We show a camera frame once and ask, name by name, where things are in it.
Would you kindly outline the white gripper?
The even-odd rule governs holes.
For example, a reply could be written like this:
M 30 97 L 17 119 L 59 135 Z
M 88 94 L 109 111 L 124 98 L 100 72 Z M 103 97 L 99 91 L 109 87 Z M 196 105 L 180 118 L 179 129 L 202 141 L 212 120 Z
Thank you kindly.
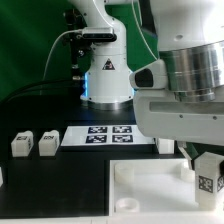
M 145 136 L 224 146 L 224 102 L 182 103 L 168 91 L 138 90 L 133 104 Z

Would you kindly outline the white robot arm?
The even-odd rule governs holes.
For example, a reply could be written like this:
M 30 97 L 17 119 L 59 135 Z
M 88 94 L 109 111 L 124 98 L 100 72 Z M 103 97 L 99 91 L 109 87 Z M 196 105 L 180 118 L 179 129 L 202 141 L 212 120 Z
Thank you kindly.
M 93 49 L 84 99 L 98 108 L 132 102 L 145 136 L 224 145 L 224 0 L 69 0 Z M 126 29 L 108 5 L 129 4 L 151 63 L 127 66 Z

